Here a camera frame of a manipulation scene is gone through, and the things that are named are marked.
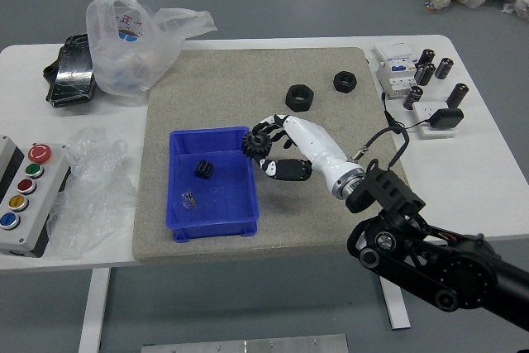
black gear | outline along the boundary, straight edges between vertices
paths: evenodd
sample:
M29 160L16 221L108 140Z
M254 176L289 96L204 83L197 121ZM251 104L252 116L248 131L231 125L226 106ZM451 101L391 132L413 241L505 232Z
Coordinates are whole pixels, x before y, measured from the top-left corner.
M242 153L248 157L255 155L266 157L270 153L270 149L272 149L270 136L263 132L253 134L248 131L242 138Z

white electrical module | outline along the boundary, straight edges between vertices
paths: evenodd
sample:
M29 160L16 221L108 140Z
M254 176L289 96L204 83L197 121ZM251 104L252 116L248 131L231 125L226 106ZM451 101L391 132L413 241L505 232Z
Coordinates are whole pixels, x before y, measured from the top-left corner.
M402 41L385 41L374 45L374 49L382 60L377 79L387 99L405 98L410 88L417 85L417 59L412 49Z

black cable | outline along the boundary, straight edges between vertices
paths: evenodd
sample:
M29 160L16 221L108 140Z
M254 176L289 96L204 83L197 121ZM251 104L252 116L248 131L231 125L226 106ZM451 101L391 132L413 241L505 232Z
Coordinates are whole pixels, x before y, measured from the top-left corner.
M400 149L397 150L397 152L395 153L395 156L388 163L388 170L391 169L391 167L393 167L393 165L395 163L397 163L397 160L400 159L400 156L403 155L404 151L407 148L407 145L410 142L410 137L407 134L406 129L404 127L402 127L402 126L399 126L398 124L383 128L382 130L377 132L374 136L372 136L371 139L369 141L367 141L367 143L365 144L365 148L369 148L373 144L373 142L375 142L377 139L379 139L380 136L382 136L386 132L390 132L390 131L393 131L396 134L399 134L399 133L403 134L404 143L401 145Z
M424 120L421 120L419 123L415 123L413 126L410 126L410 127L404 127L405 130L409 130L410 128L412 127L415 127L415 126L418 126L419 124L422 124L422 123L425 123L425 122L428 122L430 119L424 119Z
M406 130L409 130L410 128L413 128L415 126L418 126L419 124L428 122L430 120L430 119L424 119L424 120L421 120L419 123L415 123L414 125L410 127L406 127L404 123L396 121L395 118L391 116L391 113L389 113L388 108L386 107L386 93L382 93L382 104L384 105L384 115L386 116L386 120L388 121L389 126L400 126Z

black hex nut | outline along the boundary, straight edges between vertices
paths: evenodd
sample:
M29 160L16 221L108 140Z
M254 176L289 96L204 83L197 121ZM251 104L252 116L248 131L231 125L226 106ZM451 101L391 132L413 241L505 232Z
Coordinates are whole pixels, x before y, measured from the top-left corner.
M294 84L287 91L285 103L295 112L306 112L312 105L314 92L305 84Z
M356 87L356 76L351 72L342 70L333 80L334 88L341 93L350 93Z
M212 176L213 164L207 160L200 160L195 169L195 174L202 179L209 179Z

metal plate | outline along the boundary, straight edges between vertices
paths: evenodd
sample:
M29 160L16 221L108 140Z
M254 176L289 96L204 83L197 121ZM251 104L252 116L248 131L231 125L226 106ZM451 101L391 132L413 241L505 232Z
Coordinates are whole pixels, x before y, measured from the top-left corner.
M345 334L142 346L141 353L348 353Z

